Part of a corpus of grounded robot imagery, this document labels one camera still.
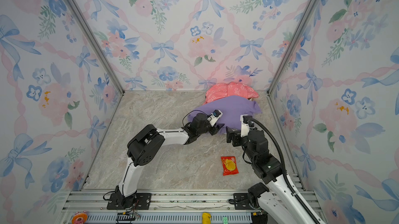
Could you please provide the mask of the purple cloth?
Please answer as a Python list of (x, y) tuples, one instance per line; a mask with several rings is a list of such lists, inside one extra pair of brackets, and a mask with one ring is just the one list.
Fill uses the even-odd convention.
[(217, 121), (217, 124), (224, 124), (219, 134), (226, 133), (226, 127), (232, 129), (241, 129), (241, 115), (261, 114), (262, 110), (255, 101), (240, 96), (229, 96), (222, 99), (215, 100), (195, 109), (193, 113), (188, 115), (188, 121), (191, 122), (193, 118), (200, 112), (210, 115), (214, 110), (222, 112), (222, 117)]

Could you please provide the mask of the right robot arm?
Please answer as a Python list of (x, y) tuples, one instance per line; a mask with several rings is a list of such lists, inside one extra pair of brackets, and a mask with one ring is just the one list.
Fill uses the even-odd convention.
[(242, 130), (243, 135), (226, 128), (227, 143), (243, 148), (254, 173), (262, 180), (248, 189), (248, 204), (265, 211), (278, 224), (325, 223), (289, 177), (281, 148), (271, 132), (264, 126)]

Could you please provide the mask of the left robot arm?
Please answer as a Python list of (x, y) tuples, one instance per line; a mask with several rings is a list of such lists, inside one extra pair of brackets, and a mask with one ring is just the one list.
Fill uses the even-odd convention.
[(125, 172), (108, 200), (107, 209), (129, 209), (141, 202), (137, 193), (139, 178), (144, 166), (155, 158), (160, 148), (168, 145), (189, 145), (206, 133), (216, 135), (224, 126), (217, 123), (222, 116), (220, 110), (214, 110), (209, 115), (199, 112), (191, 122), (175, 130), (161, 130), (152, 124), (145, 126), (127, 144)]

